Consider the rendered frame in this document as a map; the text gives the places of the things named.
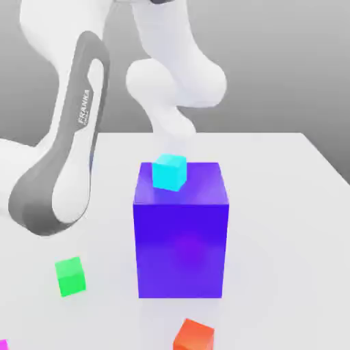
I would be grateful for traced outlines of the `small cyan cube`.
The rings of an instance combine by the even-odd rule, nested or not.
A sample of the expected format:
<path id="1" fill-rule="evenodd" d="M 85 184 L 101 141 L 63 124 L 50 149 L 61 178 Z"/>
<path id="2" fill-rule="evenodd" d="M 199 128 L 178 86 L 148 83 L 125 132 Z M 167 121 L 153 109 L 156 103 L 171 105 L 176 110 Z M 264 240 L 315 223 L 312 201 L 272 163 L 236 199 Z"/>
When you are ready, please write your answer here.
<path id="1" fill-rule="evenodd" d="M 176 154 L 162 154 L 152 163 L 153 187 L 168 191 L 179 191 L 186 180 L 186 157 Z"/>

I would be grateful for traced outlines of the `small green cube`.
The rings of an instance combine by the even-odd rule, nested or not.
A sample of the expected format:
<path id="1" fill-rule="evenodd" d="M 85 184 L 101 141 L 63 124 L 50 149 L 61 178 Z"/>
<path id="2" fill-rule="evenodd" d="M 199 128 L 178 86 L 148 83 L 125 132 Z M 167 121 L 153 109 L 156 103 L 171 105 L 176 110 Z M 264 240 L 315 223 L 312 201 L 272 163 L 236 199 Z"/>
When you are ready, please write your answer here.
<path id="1" fill-rule="evenodd" d="M 55 271 L 62 297 L 73 295 L 86 289 L 85 274 L 78 256 L 56 262 Z"/>

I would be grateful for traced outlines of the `small orange cube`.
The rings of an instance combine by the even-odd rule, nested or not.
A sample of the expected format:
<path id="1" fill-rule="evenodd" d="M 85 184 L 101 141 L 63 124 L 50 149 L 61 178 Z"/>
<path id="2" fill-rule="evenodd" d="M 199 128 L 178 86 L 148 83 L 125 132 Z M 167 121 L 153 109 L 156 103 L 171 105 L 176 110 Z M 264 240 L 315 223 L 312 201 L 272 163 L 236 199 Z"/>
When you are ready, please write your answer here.
<path id="1" fill-rule="evenodd" d="M 213 350 L 214 333 L 212 327 L 185 319 L 174 339 L 173 350 Z"/>

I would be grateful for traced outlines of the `large blue box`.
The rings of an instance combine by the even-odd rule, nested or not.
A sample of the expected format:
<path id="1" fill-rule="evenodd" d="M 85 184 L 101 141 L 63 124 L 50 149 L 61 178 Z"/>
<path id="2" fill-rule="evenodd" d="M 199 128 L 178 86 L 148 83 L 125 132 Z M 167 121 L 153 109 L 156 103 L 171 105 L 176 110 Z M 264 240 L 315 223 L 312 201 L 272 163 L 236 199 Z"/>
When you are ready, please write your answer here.
<path id="1" fill-rule="evenodd" d="M 142 163 L 133 201 L 141 298 L 220 298 L 229 200 L 218 163 L 188 163 L 179 191 L 156 189 Z"/>

